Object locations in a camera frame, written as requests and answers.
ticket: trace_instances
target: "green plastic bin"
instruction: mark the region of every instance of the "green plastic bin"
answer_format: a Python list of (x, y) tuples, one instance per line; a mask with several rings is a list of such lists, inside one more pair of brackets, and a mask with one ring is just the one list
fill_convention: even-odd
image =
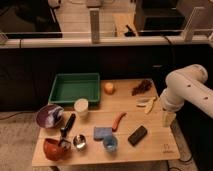
[(57, 74), (49, 96), (49, 103), (73, 105), (86, 98), (90, 105), (100, 102), (100, 75), (98, 73)]

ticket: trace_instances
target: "cup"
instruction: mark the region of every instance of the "cup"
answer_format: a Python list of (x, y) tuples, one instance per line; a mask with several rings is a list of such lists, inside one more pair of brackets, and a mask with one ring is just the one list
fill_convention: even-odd
[(113, 135), (107, 135), (103, 139), (103, 146), (108, 152), (116, 151), (118, 146), (118, 140)]
[(89, 102), (87, 99), (78, 99), (74, 104), (74, 109), (80, 118), (86, 118), (88, 115)]

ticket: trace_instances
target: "floor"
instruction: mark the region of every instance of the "floor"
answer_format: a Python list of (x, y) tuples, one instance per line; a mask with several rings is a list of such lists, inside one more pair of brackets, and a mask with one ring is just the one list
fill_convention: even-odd
[[(10, 116), (17, 112), (1, 112), (0, 118)], [(181, 159), (187, 160), (191, 154), (180, 128), (175, 121), (172, 130), (177, 141)], [(35, 112), (21, 113), (6, 120), (0, 119), (0, 170), (1, 171), (50, 171), (48, 167), (31, 166), (32, 156), (39, 133), (39, 127), (35, 122)], [(197, 171), (192, 160), (183, 163), (179, 160), (168, 161), (169, 167), (177, 167), (181, 171)], [(166, 161), (144, 162), (113, 165), (86, 165), (59, 167), (61, 171), (166, 171)]]

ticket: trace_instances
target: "orange object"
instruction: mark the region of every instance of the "orange object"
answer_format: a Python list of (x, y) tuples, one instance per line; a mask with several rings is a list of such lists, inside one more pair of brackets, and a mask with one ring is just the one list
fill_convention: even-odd
[(57, 161), (65, 156), (70, 148), (59, 146), (59, 141), (51, 138), (46, 138), (43, 144), (45, 156), (49, 160)]
[(115, 118), (115, 121), (112, 125), (112, 131), (115, 132), (118, 129), (118, 124), (120, 123), (120, 120), (122, 117), (124, 117), (126, 115), (126, 112), (122, 112), (120, 114), (118, 114), (118, 116)]
[(113, 94), (115, 91), (114, 84), (111, 82), (108, 82), (104, 85), (104, 91), (106, 94)]

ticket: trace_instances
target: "kitchen utensil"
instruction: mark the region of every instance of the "kitchen utensil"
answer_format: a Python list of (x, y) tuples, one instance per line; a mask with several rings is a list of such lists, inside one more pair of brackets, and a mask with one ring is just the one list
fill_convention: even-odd
[(73, 139), (73, 145), (78, 149), (78, 150), (83, 150), (86, 147), (86, 138), (82, 134), (78, 134), (74, 137)]
[(49, 160), (57, 161), (61, 159), (70, 150), (70, 146), (58, 146), (59, 141), (51, 138), (46, 138), (43, 144), (43, 151)]
[(103, 139), (103, 146), (108, 152), (113, 152), (117, 149), (118, 140), (113, 135), (108, 135)]
[(72, 113), (69, 120), (67, 121), (65, 127), (60, 129), (61, 138), (58, 143), (58, 146), (67, 147), (67, 146), (71, 145), (71, 143), (68, 140), (66, 140), (66, 136), (67, 136), (68, 131), (72, 128), (75, 118), (76, 118), (75, 114)]
[(62, 119), (64, 109), (56, 104), (42, 107), (36, 115), (36, 123), (42, 128), (53, 128)]

